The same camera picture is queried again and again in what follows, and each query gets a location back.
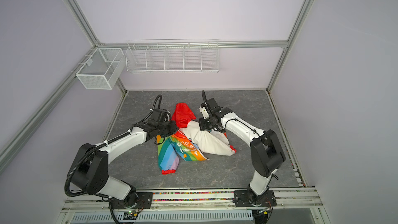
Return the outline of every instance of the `wire basket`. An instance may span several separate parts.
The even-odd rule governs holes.
[[[121,48],[98,47],[76,76],[87,89],[112,89],[125,64]]]
[[[218,72],[218,43],[134,43],[126,51],[127,71]]]

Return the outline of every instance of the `white wire basket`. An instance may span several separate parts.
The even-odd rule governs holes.
[[[121,48],[98,47],[76,73],[87,89],[112,89],[125,66]]]
[[[127,71],[143,72],[218,72],[218,42],[127,42]]]

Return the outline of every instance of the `gray marble tabletop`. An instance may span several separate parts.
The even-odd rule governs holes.
[[[197,118],[202,96],[200,91],[131,91],[117,117],[111,138],[126,132],[149,113],[153,101],[162,94],[161,108],[172,114],[179,102],[187,103]],[[208,99],[214,98],[222,107],[231,108],[239,117],[250,124],[272,129],[282,142],[281,132],[265,91],[207,91]],[[176,188],[246,188],[254,168],[251,164],[250,147],[235,134],[227,131],[230,144],[237,150],[232,156],[205,153],[210,160],[188,162],[180,158],[174,174],[162,175],[158,166],[157,146],[152,139],[126,151],[109,164],[109,175],[132,184],[137,189]],[[298,187],[293,167],[287,156],[270,187]]]

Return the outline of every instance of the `white wall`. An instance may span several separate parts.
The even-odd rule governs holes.
[[[0,0],[0,148],[91,48],[62,0]]]
[[[121,75],[129,90],[266,88],[282,48],[220,49],[218,73],[130,73]]]
[[[332,223],[396,223],[398,1],[316,0],[274,90]]]
[[[0,223],[55,223],[64,183],[82,144],[102,141],[121,94],[72,86],[0,175]]]
[[[287,40],[304,0],[77,0],[105,43]]]

